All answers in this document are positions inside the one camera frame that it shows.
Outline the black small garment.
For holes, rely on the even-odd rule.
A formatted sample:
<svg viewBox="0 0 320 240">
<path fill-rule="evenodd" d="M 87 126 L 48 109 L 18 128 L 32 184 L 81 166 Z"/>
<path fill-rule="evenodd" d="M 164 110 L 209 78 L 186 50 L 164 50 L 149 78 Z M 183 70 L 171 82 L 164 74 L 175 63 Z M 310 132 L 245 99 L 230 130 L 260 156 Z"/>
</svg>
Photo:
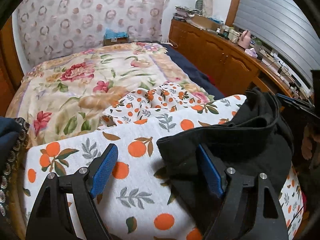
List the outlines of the black small garment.
<svg viewBox="0 0 320 240">
<path fill-rule="evenodd" d="M 213 156 L 241 174 L 256 176 L 264 172 L 276 194 L 280 194 L 291 168 L 293 135 L 281 117 L 279 100 L 259 88 L 248 90 L 246 96 L 231 121 L 157 141 L 170 182 L 201 232 L 213 221 L 218 201 L 209 194 L 204 176 L 199 174 L 199 144 L 205 144 Z"/>
</svg>

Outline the orange print white sheet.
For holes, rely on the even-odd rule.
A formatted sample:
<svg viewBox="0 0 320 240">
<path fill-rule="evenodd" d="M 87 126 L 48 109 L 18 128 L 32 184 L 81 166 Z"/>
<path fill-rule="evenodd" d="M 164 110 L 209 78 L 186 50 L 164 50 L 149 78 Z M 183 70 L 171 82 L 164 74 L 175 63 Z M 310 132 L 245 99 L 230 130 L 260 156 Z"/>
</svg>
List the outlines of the orange print white sheet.
<svg viewBox="0 0 320 240">
<path fill-rule="evenodd" d="M 160 101 L 152 108 L 148 95 Z M 173 188 L 158 139 L 189 129 L 223 125 L 233 119 L 247 96 L 210 103 L 169 105 L 182 91 L 175 84 L 124 99 L 116 125 L 29 150 L 24 207 L 26 239 L 294 239 L 304 203 L 292 165 L 280 194 L 268 175 L 241 174 L 225 165 L 225 192 L 205 232 L 196 226 Z M 118 159 L 103 193 L 89 193 L 89 165 L 109 144 Z"/>
</svg>

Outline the pink tissue pack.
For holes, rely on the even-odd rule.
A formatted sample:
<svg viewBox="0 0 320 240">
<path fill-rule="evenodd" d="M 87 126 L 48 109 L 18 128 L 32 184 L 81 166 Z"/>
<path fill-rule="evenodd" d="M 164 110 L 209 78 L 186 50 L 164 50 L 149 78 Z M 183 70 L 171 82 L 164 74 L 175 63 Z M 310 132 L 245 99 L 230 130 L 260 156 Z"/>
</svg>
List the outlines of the pink tissue pack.
<svg viewBox="0 0 320 240">
<path fill-rule="evenodd" d="M 258 57 L 257 52 L 255 51 L 254 48 L 245 49 L 245 53 L 255 59 Z"/>
</svg>

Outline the long wooden sideboard cabinet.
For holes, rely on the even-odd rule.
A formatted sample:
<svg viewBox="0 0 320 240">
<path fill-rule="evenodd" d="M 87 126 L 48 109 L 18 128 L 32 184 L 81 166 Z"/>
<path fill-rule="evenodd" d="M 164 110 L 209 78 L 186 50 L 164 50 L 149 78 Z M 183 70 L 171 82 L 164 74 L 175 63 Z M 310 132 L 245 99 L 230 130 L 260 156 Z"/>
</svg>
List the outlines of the long wooden sideboard cabinet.
<svg viewBox="0 0 320 240">
<path fill-rule="evenodd" d="M 243 48 L 186 22 L 171 21 L 169 42 L 198 70 L 213 80 L 225 96 L 244 93 L 252 87 L 305 99 L 302 89 L 290 87 L 289 74 L 275 72 L 276 64 L 264 64 L 247 55 Z"/>
</svg>

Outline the floral cream blanket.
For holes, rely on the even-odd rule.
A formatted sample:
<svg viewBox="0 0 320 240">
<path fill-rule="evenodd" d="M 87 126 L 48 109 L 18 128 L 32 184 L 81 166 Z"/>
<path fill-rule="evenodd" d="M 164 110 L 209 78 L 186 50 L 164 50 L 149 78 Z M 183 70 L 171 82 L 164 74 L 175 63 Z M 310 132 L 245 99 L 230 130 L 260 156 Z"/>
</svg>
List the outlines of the floral cream blanket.
<svg viewBox="0 0 320 240">
<path fill-rule="evenodd" d="M 213 100 L 167 52 L 160 43 L 132 42 L 43 62 L 23 77 L 5 115 L 28 122 L 37 146 L 96 130 L 103 110 L 138 89 L 176 82 L 196 101 Z"/>
</svg>

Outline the pink kettle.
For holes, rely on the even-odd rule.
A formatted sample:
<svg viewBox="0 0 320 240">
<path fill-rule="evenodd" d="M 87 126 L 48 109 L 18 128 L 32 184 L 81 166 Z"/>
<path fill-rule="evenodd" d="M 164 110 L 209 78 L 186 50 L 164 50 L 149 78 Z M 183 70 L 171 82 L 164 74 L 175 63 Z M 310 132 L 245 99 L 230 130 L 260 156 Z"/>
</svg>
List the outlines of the pink kettle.
<svg viewBox="0 0 320 240">
<path fill-rule="evenodd" d="M 242 32 L 238 39 L 238 45 L 241 48 L 248 49 L 251 42 L 251 32 L 249 30 L 245 30 Z"/>
</svg>

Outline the navy blue bed sheet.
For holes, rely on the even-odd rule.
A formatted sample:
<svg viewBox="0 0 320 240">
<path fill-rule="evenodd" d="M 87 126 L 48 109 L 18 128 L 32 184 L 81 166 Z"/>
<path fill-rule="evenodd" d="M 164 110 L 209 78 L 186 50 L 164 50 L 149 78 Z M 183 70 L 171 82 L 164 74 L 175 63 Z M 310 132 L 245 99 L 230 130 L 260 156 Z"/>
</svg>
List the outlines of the navy blue bed sheet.
<svg viewBox="0 0 320 240">
<path fill-rule="evenodd" d="M 215 100 L 223 99 L 225 96 L 210 82 L 209 77 L 198 70 L 189 60 L 187 60 L 181 53 L 176 51 L 171 45 L 161 45 L 167 49 L 167 55 L 171 57 L 172 61 L 176 63 L 197 85 L 202 87 L 210 95 L 214 96 Z"/>
</svg>

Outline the window roller shutter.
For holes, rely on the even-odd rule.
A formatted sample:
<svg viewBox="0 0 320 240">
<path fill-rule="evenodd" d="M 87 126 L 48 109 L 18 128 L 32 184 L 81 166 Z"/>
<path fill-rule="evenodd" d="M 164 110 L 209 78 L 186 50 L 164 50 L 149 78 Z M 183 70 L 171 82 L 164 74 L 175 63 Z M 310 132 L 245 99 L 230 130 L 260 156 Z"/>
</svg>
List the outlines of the window roller shutter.
<svg viewBox="0 0 320 240">
<path fill-rule="evenodd" d="M 319 69 L 319 37 L 293 0 L 240 0 L 234 25 L 278 51 L 312 84 Z"/>
</svg>

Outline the open cardboard box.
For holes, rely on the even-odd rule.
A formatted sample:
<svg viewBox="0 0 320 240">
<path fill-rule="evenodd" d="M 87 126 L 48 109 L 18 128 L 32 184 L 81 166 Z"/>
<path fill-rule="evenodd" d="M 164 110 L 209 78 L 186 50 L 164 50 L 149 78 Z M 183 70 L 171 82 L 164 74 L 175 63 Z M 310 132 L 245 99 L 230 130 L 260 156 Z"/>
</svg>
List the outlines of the open cardboard box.
<svg viewBox="0 0 320 240">
<path fill-rule="evenodd" d="M 192 17 L 191 22 L 202 29 L 216 31 L 217 28 L 221 28 L 221 24 L 214 22 L 213 20 L 203 17 L 201 15 L 195 15 Z"/>
</svg>

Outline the cardboard box with blue cloth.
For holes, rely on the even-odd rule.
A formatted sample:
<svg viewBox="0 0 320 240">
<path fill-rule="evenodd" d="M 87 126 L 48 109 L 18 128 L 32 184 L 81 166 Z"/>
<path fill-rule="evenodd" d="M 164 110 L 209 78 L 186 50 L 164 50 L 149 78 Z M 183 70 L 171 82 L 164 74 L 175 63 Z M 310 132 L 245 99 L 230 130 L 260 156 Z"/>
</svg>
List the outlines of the cardboard box with blue cloth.
<svg viewBox="0 0 320 240">
<path fill-rule="evenodd" d="M 113 31 L 112 29 L 107 28 L 105 30 L 103 45 L 111 46 L 114 44 L 122 44 L 129 42 L 129 35 L 125 31 Z"/>
</svg>

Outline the stack of papers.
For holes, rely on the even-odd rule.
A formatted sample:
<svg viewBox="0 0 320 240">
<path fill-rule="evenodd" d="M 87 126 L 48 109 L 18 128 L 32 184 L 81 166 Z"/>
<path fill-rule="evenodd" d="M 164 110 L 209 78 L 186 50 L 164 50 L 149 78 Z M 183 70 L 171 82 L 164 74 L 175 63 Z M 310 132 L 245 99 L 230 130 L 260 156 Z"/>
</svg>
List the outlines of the stack of papers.
<svg viewBox="0 0 320 240">
<path fill-rule="evenodd" d="M 183 7 L 183 6 L 176 6 L 176 12 L 173 15 L 173 19 L 178 21 L 191 20 L 195 17 L 195 15 L 201 15 L 201 11 L 195 8 Z"/>
</svg>

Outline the patterned lace curtain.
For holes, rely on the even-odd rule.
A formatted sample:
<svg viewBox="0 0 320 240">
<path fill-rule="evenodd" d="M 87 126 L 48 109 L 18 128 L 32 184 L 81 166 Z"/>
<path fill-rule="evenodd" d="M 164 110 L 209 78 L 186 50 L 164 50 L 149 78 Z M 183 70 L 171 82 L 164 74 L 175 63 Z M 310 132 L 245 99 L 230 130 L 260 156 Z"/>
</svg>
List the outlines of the patterned lace curtain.
<svg viewBox="0 0 320 240">
<path fill-rule="evenodd" d="M 159 41 L 170 0 L 23 0 L 17 23 L 30 66 L 96 48 L 106 31 Z"/>
</svg>

